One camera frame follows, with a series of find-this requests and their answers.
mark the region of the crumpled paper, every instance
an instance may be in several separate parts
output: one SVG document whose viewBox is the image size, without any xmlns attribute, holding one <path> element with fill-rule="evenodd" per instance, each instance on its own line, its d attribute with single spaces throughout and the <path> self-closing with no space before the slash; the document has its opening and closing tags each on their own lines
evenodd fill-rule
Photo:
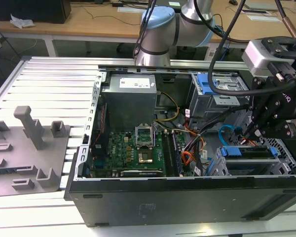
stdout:
<svg viewBox="0 0 296 237">
<path fill-rule="evenodd" d="M 32 20 L 22 20 L 12 16 L 12 14 L 11 14 L 10 23 L 20 29 L 23 27 L 35 26 Z"/>
</svg>

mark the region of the green circuit board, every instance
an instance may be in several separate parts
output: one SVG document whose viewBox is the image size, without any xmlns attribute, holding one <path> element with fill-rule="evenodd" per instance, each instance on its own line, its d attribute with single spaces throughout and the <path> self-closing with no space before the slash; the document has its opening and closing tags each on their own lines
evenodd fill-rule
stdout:
<svg viewBox="0 0 296 237">
<path fill-rule="evenodd" d="M 140 134 L 140 141 L 150 141 L 150 134 Z M 135 132 L 111 132 L 106 169 L 156 169 L 165 170 L 161 133 L 156 133 L 155 146 L 150 151 L 152 162 L 140 163 Z"/>
<path fill-rule="evenodd" d="M 136 148 L 135 132 L 111 132 L 109 135 L 108 154 L 104 162 L 94 159 L 92 168 L 93 177 L 111 177 L 112 170 L 158 170 L 166 177 L 164 148 L 161 132 L 155 132 L 154 147 Z M 139 134 L 139 141 L 148 142 L 151 140 L 148 131 Z M 185 146 L 185 136 L 176 133 L 175 141 L 179 154 Z M 184 166 L 182 162 L 183 176 L 191 176 L 190 167 Z"/>
</svg>

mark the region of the floor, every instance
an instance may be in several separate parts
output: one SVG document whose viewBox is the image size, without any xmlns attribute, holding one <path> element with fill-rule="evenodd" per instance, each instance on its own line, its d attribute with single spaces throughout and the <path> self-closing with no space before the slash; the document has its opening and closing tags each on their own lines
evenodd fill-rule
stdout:
<svg viewBox="0 0 296 237">
<path fill-rule="evenodd" d="M 23 55 L 48 56 L 47 49 L 43 40 L 40 39 L 7 39 L 15 50 Z M 134 45 L 125 43 L 121 46 L 119 53 L 116 51 L 118 43 L 110 42 L 91 42 L 91 53 L 87 54 L 83 41 L 56 40 L 56 48 L 60 57 L 101 57 L 101 58 L 131 58 Z M 207 48 L 171 48 L 171 59 L 190 59 L 203 60 Z M 241 61 L 242 52 L 239 49 L 231 49 L 230 54 L 226 55 L 225 61 Z M 5 41 L 0 48 L 0 87 L 5 79 L 10 75 L 19 59 L 14 51 Z"/>
</svg>

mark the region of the aluminum profile table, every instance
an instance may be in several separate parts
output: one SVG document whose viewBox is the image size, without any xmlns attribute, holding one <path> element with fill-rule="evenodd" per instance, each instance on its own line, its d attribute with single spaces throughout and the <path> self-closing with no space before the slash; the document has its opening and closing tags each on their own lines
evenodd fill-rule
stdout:
<svg viewBox="0 0 296 237">
<path fill-rule="evenodd" d="M 203 61 L 172 61 L 173 66 L 208 67 Z M 0 89 L 0 119 L 21 125 L 13 117 L 18 105 L 29 105 L 42 125 L 62 120 L 71 126 L 63 176 L 58 192 L 0 197 L 0 236 L 128 236 L 198 237 L 243 234 L 248 237 L 296 237 L 296 205 L 270 221 L 189 225 L 88 228 L 72 201 L 64 201 L 73 154 L 81 141 L 88 101 L 98 65 L 128 65 L 128 59 L 39 58 L 21 61 Z M 219 62 L 217 68 L 245 68 Z"/>
</svg>

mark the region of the screw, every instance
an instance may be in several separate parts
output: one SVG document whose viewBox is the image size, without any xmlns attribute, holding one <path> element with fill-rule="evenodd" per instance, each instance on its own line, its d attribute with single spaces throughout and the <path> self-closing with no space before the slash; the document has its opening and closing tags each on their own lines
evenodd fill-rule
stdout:
<svg viewBox="0 0 296 237">
<path fill-rule="evenodd" d="M 283 77 L 280 73 L 277 73 L 277 74 L 276 74 L 276 77 L 277 77 L 277 79 L 280 80 L 280 81 L 283 81 L 283 80 L 284 80 L 284 77 Z"/>
</svg>

